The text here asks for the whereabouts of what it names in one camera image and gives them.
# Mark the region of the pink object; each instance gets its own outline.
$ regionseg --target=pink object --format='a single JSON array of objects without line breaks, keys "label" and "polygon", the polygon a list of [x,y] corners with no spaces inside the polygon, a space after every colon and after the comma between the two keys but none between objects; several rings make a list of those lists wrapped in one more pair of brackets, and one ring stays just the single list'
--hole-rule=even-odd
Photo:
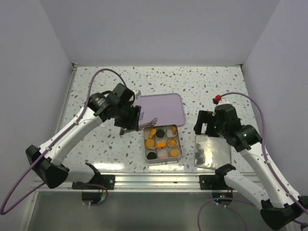
[{"label": "pink object", "polygon": [[177,93],[161,95],[144,95],[139,97],[137,105],[141,106],[144,124],[157,118],[156,126],[172,125],[182,126],[186,122],[181,96]]}]

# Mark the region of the black round object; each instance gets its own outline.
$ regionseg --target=black round object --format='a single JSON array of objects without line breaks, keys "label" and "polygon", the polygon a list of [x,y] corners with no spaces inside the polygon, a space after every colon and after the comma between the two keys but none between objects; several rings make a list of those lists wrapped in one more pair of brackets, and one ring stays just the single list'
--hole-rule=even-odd
[{"label": "black round object", "polygon": [[163,131],[163,130],[158,130],[157,132],[156,132],[156,136],[158,137],[158,138],[163,138],[164,136],[165,136],[165,132]]},{"label": "black round object", "polygon": [[157,155],[155,152],[150,152],[148,153],[146,158],[148,158],[148,160],[155,160],[157,158]]}]

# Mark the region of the divided box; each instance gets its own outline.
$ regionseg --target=divided box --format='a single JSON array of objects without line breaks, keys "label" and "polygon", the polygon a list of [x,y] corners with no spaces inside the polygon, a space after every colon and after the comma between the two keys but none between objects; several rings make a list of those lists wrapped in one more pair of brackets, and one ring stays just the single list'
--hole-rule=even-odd
[{"label": "divided box", "polygon": [[178,127],[158,126],[143,130],[145,159],[149,164],[178,161],[182,158]]}]

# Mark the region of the robotic arm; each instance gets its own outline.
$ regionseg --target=robotic arm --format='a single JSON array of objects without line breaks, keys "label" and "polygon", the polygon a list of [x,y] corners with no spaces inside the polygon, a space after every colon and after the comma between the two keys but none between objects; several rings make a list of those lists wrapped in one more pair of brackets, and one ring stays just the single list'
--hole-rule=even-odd
[{"label": "robotic arm", "polygon": [[[207,124],[206,135],[223,137],[230,146],[240,152],[259,177],[264,189],[245,178],[230,164],[216,169],[216,183],[231,187],[250,200],[260,210],[266,224],[273,230],[281,229],[302,215],[303,210],[298,203],[308,208],[308,197],[299,195],[288,183],[267,151],[267,156],[264,157],[262,138],[253,126],[241,125],[236,110],[231,104],[218,105],[214,112],[199,111],[197,124],[194,127],[195,134],[201,134],[203,123]],[[286,186],[288,193],[277,178]]]},{"label": "robotic arm", "polygon": [[47,151],[33,170],[51,189],[65,181],[97,184],[100,173],[93,165],[86,163],[83,167],[69,169],[62,162],[82,138],[108,119],[114,118],[117,127],[138,131],[141,107],[132,106],[135,100],[135,93],[120,83],[113,91],[91,95],[86,109],[82,107],[76,117],[54,137],[39,147],[31,145],[27,148],[30,165],[42,155],[41,151]]}]

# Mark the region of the yellow object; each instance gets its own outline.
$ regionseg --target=yellow object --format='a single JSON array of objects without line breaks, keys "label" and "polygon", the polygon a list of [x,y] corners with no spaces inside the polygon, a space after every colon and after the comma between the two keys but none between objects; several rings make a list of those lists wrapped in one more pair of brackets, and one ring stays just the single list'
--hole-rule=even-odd
[{"label": "yellow object", "polygon": [[166,142],[160,142],[157,144],[156,148],[164,148],[167,146],[167,143]]},{"label": "yellow object", "polygon": [[153,138],[153,135],[155,135],[156,134],[156,129],[152,129],[151,131],[150,131],[150,134],[149,134],[149,139],[152,139]]},{"label": "yellow object", "polygon": [[172,157],[177,157],[177,156],[179,155],[179,152],[178,152],[178,150],[173,149],[173,150],[171,150],[170,155],[171,155]]},{"label": "yellow object", "polygon": [[175,135],[177,133],[177,128],[175,126],[172,126],[172,133]]},{"label": "yellow object", "polygon": [[169,144],[171,145],[171,146],[175,146],[175,145],[177,145],[177,141],[175,140],[175,139],[171,139],[171,140],[169,140]]},{"label": "yellow object", "polygon": [[152,139],[148,139],[146,142],[145,142],[145,146],[147,148],[153,148],[155,146],[155,141],[152,140]]}]

